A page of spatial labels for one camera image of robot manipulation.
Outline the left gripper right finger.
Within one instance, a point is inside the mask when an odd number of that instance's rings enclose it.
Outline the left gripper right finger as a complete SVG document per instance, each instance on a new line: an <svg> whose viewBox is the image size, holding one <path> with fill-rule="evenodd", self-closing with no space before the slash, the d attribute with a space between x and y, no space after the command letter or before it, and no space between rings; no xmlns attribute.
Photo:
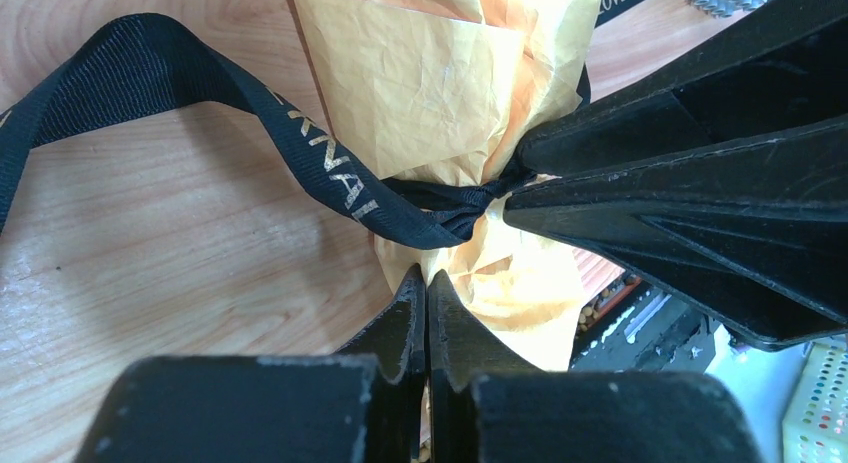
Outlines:
<svg viewBox="0 0 848 463"><path fill-rule="evenodd" d="M461 303L427 290L435 462L758 462L732 394L693 372L545 372Z"/></svg>

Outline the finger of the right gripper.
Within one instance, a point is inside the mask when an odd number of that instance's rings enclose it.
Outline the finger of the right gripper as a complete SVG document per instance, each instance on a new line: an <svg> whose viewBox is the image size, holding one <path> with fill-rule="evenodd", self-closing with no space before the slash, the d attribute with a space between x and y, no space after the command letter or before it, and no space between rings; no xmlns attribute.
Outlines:
<svg viewBox="0 0 848 463"><path fill-rule="evenodd" d="M596 253L776 351L847 330L847 119L555 179L508 224Z"/></svg>
<svg viewBox="0 0 848 463"><path fill-rule="evenodd" d="M518 157L572 177L638 167L847 112L847 0L773 0L680 57L528 132Z"/></svg>

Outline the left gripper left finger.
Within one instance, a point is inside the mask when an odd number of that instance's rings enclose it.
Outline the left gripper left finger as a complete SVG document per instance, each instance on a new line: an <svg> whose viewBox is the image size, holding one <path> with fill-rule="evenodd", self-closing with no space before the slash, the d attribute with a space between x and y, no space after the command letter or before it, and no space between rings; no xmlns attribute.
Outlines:
<svg viewBox="0 0 848 463"><path fill-rule="evenodd" d="M320 356L162 355L116 379L79 462L409 462L419 452L426 284Z"/></svg>

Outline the flower bouquet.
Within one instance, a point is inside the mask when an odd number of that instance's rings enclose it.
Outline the flower bouquet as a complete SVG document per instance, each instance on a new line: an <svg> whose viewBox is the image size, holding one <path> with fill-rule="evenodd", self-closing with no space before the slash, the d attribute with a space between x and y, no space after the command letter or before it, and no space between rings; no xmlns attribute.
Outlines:
<svg viewBox="0 0 848 463"><path fill-rule="evenodd" d="M330 128L376 176L478 186L573 112L600 0L293 0ZM513 228L504 200L459 246L374 248L391 287L419 264L533 365L568 368L587 301L572 247Z"/></svg>

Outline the black ribbon with gold text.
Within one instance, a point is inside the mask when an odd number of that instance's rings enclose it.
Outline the black ribbon with gold text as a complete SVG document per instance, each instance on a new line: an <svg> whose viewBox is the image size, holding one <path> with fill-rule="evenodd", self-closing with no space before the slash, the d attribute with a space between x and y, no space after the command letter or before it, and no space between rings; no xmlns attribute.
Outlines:
<svg viewBox="0 0 848 463"><path fill-rule="evenodd" d="M1 209L31 150L200 102L255 115L303 189L378 236L422 250L469 241L496 199L535 172L518 156L479 186L381 179L349 149L251 73L172 17L122 16L102 26L1 118Z"/></svg>

